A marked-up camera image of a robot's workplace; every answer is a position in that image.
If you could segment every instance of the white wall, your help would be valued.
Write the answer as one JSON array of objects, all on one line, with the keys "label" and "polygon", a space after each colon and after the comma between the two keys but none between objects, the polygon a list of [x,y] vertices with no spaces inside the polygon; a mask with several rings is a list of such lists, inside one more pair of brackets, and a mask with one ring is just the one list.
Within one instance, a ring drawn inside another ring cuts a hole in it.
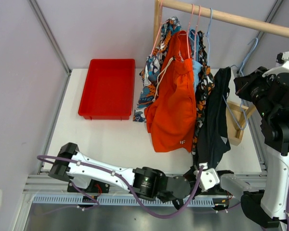
[{"label": "white wall", "polygon": [[[289,0],[284,1],[272,23],[289,27]],[[264,66],[268,69],[275,67],[277,54],[284,51],[289,51],[289,38],[265,34],[259,43],[258,49],[250,57],[244,74],[247,75],[253,72],[259,66]],[[259,139],[264,144],[264,136],[260,129],[261,117],[258,112],[255,112],[253,117],[255,123],[257,123],[256,129]]]},{"label": "white wall", "polygon": [[[275,0],[185,0],[214,10],[265,20]],[[133,58],[143,67],[153,46],[154,0],[38,0],[71,68],[89,66],[92,58]],[[163,21],[176,15],[187,29],[190,14],[164,8]],[[196,25],[197,16],[192,26]],[[207,31],[209,19],[199,28]],[[251,29],[213,20],[210,32],[212,67],[240,64]]]},{"label": "white wall", "polygon": [[37,171],[65,73],[26,0],[0,0],[0,231]]}]

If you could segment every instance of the wooden rod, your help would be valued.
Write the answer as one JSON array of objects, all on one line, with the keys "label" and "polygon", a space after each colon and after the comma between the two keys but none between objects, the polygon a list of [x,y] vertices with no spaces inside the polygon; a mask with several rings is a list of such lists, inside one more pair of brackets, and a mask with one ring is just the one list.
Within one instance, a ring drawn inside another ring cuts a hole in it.
[{"label": "wooden rod", "polygon": [[[185,2],[180,2],[180,1],[175,1],[175,0],[163,0],[162,6],[171,8],[174,10],[183,11],[186,13],[192,13],[192,4],[185,3]],[[194,14],[199,15],[199,6],[194,6]],[[210,18],[211,10],[205,7],[201,7],[201,16]],[[265,23],[265,22],[258,21],[255,19],[241,17],[238,15],[216,11],[216,10],[212,10],[212,19],[289,38],[289,28],[284,27],[284,26],[278,26],[278,25],[271,24],[271,23]]]},{"label": "wooden rod", "polygon": [[158,30],[160,26],[160,16],[162,15],[163,8],[160,7],[161,0],[155,0],[154,6],[154,31],[153,31],[153,43],[158,35]]}]

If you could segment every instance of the clothing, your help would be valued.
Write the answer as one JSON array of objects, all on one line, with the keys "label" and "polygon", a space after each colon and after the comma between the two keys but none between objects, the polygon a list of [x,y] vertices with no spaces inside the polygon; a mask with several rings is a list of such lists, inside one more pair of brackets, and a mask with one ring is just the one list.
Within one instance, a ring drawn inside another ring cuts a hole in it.
[{"label": "clothing", "polygon": [[159,84],[158,98],[145,109],[148,132],[156,152],[178,148],[191,151],[196,121],[192,58],[188,58],[184,31],[170,39],[162,70],[172,61]]},{"label": "clothing", "polygon": [[193,61],[193,72],[194,72],[194,92],[197,90],[197,86],[199,83],[199,76],[198,74],[201,72],[202,65],[195,60]]},{"label": "clothing", "polygon": [[160,69],[166,57],[168,43],[171,36],[180,31],[180,29],[181,25],[177,17],[170,18],[167,23],[162,25],[159,45],[153,50],[152,57],[147,57],[145,67],[140,73],[144,88],[140,94],[137,107],[134,110],[133,121],[146,121],[144,111],[145,108],[152,103],[154,98],[157,86],[157,76],[160,73]]},{"label": "clothing", "polygon": [[[194,54],[195,54],[195,48],[194,48],[194,44],[195,44],[195,30],[190,30],[188,33],[188,39],[189,39],[189,43],[190,46],[192,48],[192,58],[194,59]],[[199,35],[198,33],[196,33],[196,61],[198,61],[198,51],[199,51]]]},{"label": "clothing", "polygon": [[216,73],[215,88],[207,99],[206,119],[199,132],[197,143],[198,163],[208,163],[209,168],[216,168],[225,152],[228,152],[230,143],[227,133],[226,103],[229,92],[231,68],[219,69]]},{"label": "clothing", "polygon": [[198,62],[203,66],[207,65],[207,53],[205,51],[206,46],[203,44],[204,33],[202,31],[197,32],[199,36],[199,49],[198,49]]},{"label": "clothing", "polygon": [[198,31],[199,36],[199,50],[198,57],[199,63],[202,64],[201,71],[199,73],[199,84],[196,91],[196,102],[197,102],[197,118],[195,123],[195,131],[194,131],[194,139],[193,139],[193,147],[192,147],[192,155],[193,155],[193,164],[197,163],[197,142],[199,131],[206,119],[205,116],[205,108],[206,108],[206,100],[211,94],[211,91],[214,88],[214,77],[210,72],[210,67],[207,66],[207,53],[205,52],[205,45],[203,44],[204,34],[202,31]]}]

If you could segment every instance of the clothing rack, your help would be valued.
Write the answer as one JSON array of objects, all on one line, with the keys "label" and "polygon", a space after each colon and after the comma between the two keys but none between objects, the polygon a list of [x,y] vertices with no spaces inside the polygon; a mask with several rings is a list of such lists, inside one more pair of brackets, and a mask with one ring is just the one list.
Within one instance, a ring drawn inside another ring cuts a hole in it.
[{"label": "clothing rack", "polygon": [[[160,26],[160,16],[162,14],[163,7],[186,13],[192,13],[193,9],[192,4],[186,2],[180,2],[175,0],[163,0],[163,1],[155,0],[154,37],[153,37],[154,39],[158,34],[158,29]],[[194,14],[199,15],[199,9],[200,6],[194,5]],[[211,10],[205,7],[201,7],[200,16],[210,18]],[[285,26],[266,23],[259,20],[246,18],[235,14],[230,14],[216,10],[212,10],[212,19],[289,38],[289,28]]]},{"label": "clothing rack", "polygon": [[[163,7],[186,12],[186,13],[193,13],[196,15],[199,15],[200,6],[194,5],[194,11],[193,6],[190,3],[186,2],[180,2],[175,0],[155,0],[155,9],[154,9],[154,34],[153,39],[156,39],[159,31],[159,27],[161,25],[161,15],[163,11]],[[263,31],[266,33],[279,35],[282,37],[289,38],[289,28],[285,26],[279,26],[272,23],[266,23],[259,20],[246,18],[242,16],[238,16],[235,14],[225,13],[217,10],[212,10],[201,7],[201,17],[211,18],[212,13],[212,19],[231,23],[234,25]],[[243,127],[245,125],[245,117],[244,114],[241,113],[241,110],[239,110],[238,105],[233,102],[228,102],[233,114],[236,114],[236,118],[239,122],[239,125]],[[253,114],[253,112],[256,110],[256,107],[252,105],[251,107],[245,107],[246,112],[246,118],[249,119],[249,117]],[[239,145],[242,140],[243,131],[240,130],[238,125],[232,121],[233,119],[231,116],[227,113],[227,126],[228,126],[228,137],[230,140],[230,143],[233,145]]]}]

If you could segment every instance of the pink hanger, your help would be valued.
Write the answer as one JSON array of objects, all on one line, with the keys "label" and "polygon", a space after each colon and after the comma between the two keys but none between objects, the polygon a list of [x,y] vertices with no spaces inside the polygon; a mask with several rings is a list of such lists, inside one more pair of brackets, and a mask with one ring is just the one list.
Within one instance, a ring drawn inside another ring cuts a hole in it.
[{"label": "pink hanger", "polygon": [[198,29],[198,24],[199,24],[199,20],[200,20],[200,15],[201,15],[201,6],[199,5],[199,15],[198,15],[198,20],[197,20],[197,25],[196,25],[196,29],[195,29],[195,39],[194,39],[194,60],[196,60],[196,36],[197,36],[197,29]]},{"label": "pink hanger", "polygon": [[[161,9],[162,9],[162,3],[163,3],[163,0],[160,1],[160,8]],[[156,38],[155,38],[155,42],[154,42],[153,49],[151,51],[150,57],[152,57],[153,51],[154,51],[156,43],[158,41],[158,36],[159,36],[160,31],[162,29],[162,25],[168,22],[168,20],[167,20],[166,22],[162,23],[162,14],[163,14],[163,11],[161,11],[161,13],[160,13],[160,26],[159,26],[159,29],[158,29],[158,34],[156,35]]]},{"label": "pink hanger", "polygon": [[189,20],[188,28],[187,28],[187,34],[186,34],[188,58],[190,58],[190,55],[189,55],[189,45],[188,45],[188,32],[189,32],[189,28],[190,28],[190,26],[191,26],[191,21],[192,21],[192,19],[193,19],[193,15],[194,15],[194,5],[192,4],[192,6],[193,6],[193,8],[192,8],[191,19]]}]

